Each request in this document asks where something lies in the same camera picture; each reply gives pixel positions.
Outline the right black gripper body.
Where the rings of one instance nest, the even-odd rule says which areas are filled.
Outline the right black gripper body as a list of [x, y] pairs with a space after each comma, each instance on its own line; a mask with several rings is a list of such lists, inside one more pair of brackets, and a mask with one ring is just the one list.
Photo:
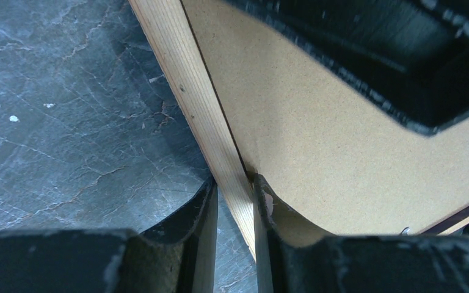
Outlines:
[[469, 118], [469, 1], [232, 1], [403, 127]]

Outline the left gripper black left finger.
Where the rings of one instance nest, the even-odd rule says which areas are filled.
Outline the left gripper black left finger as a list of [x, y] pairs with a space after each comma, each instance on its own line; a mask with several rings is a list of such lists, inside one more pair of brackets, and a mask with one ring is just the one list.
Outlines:
[[217, 184], [151, 228], [0, 231], [0, 292], [212, 292]]

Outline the brown cardboard backing board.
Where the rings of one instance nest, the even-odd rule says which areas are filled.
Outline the brown cardboard backing board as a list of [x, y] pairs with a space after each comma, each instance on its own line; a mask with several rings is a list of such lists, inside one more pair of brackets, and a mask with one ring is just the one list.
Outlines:
[[223, 1], [184, 1], [245, 167], [334, 234], [469, 224], [469, 120], [402, 128], [296, 45]]

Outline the silver metal frame clip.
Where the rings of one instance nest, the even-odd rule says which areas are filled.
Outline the silver metal frame clip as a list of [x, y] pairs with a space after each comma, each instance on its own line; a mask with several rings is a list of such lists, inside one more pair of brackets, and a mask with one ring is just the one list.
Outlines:
[[402, 236], [407, 236], [409, 233], [410, 233], [410, 228], [409, 228], [409, 227], [405, 227], [405, 228], [401, 231], [400, 235], [402, 235]]

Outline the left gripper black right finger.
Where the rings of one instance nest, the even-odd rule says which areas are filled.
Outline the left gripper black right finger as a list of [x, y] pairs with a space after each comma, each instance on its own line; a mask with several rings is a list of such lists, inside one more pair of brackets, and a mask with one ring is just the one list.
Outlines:
[[469, 237], [337, 236], [252, 186], [259, 292], [469, 292]]

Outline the wooden picture frame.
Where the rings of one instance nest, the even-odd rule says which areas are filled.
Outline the wooden picture frame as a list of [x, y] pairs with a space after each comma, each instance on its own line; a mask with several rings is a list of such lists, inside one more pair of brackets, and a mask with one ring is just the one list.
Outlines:
[[[232, 6], [232, 1], [223, 2]], [[251, 254], [256, 257], [252, 182], [253, 176], [259, 173], [248, 170], [244, 165], [183, 3], [184, 1], [131, 1], [130, 4], [155, 52], [156, 59], [191, 127], [206, 162], [224, 193], [225, 200], [243, 238], [249, 246]], [[431, 138], [452, 127], [434, 136], [411, 132]]]

